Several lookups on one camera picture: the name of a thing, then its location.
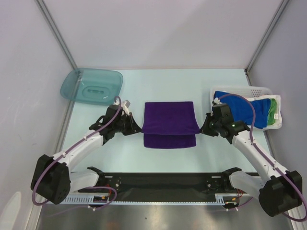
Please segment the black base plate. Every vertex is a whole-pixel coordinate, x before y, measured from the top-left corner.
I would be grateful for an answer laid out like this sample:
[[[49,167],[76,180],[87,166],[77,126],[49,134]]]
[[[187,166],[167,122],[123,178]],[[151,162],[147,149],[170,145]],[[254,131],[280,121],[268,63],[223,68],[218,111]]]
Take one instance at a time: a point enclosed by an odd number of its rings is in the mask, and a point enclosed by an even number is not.
[[[244,193],[232,188],[222,172],[106,172],[97,186],[114,188],[118,202],[212,202],[216,194]]]

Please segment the teal plastic bin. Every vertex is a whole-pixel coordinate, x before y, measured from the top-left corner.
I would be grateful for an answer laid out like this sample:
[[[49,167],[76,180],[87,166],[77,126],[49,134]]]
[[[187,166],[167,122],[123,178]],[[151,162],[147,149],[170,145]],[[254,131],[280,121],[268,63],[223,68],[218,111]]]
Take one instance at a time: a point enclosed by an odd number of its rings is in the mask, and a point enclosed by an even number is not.
[[[60,94],[70,101],[92,105],[111,105],[119,96],[123,75],[114,70],[78,68],[65,78]]]

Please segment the green microfibre towel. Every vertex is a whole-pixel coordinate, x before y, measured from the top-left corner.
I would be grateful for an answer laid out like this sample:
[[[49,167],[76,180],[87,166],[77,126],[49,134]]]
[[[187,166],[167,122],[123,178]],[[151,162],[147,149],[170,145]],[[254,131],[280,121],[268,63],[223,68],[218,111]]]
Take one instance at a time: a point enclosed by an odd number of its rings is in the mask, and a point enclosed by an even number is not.
[[[267,116],[267,126],[271,126],[275,124],[276,121],[276,114],[277,114],[277,101],[274,98],[270,99],[271,105],[268,110],[268,116]]]

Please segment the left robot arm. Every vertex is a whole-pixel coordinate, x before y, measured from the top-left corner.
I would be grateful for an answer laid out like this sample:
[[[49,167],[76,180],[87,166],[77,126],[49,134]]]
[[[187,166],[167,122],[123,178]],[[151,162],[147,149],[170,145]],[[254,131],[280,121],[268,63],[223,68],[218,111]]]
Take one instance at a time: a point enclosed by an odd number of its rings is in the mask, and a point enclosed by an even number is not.
[[[67,150],[53,156],[44,154],[37,160],[30,185],[32,202],[35,205],[40,204],[35,199],[36,195],[53,204],[59,204],[71,192],[92,189],[96,192],[109,191],[109,184],[101,170],[93,166],[82,172],[74,172],[73,169],[117,133],[128,136],[141,132],[141,128],[129,111],[129,104],[129,101],[123,101],[121,104],[110,105],[106,114],[100,116],[89,127],[89,131],[81,140]]]

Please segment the purple towel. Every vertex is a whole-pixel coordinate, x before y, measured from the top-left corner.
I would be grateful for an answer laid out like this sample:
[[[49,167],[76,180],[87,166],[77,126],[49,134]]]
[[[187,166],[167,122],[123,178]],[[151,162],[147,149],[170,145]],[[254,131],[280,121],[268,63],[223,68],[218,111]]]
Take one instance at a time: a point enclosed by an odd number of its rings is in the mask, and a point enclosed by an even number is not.
[[[185,149],[196,146],[200,133],[194,103],[146,102],[142,127],[143,144],[151,149]]]

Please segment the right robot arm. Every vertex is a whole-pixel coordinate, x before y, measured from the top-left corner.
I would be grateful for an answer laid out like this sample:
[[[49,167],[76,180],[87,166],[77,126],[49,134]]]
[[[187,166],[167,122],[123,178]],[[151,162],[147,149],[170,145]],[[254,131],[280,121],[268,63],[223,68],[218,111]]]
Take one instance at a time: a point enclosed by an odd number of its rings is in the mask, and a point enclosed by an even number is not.
[[[303,179],[297,171],[289,171],[261,147],[253,137],[253,127],[245,122],[235,121],[229,105],[212,106],[200,129],[202,134],[225,138],[238,149],[257,171],[254,178],[239,168],[227,171],[228,176],[221,180],[225,192],[240,189],[256,198],[264,212],[270,217],[306,206],[303,196]]]

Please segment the white plastic basket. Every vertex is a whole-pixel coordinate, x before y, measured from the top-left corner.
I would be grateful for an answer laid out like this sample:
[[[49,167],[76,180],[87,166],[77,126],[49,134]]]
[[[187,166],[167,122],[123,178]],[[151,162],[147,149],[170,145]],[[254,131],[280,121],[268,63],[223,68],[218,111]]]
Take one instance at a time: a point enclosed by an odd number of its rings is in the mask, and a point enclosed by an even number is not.
[[[210,90],[210,102],[214,100],[214,93],[222,91],[230,93],[231,95],[237,94],[245,99],[249,97],[259,97],[262,95],[274,95],[272,91],[265,87],[252,87],[252,86],[213,86]]]

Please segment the blue towel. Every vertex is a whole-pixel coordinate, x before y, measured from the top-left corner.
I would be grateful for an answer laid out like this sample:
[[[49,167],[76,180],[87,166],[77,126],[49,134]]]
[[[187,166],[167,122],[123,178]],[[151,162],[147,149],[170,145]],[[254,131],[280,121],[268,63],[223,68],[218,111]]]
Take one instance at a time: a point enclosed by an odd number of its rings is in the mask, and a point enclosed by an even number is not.
[[[228,93],[216,91],[214,93],[214,97],[219,98],[222,103],[229,105],[235,121],[242,120],[247,125],[251,125],[253,121],[253,111],[247,101],[238,96],[233,95],[229,95],[220,99],[220,97],[226,94]],[[256,114],[254,127],[258,129],[265,128],[267,126],[268,110],[271,105],[270,99],[262,99],[250,103],[254,107]]]

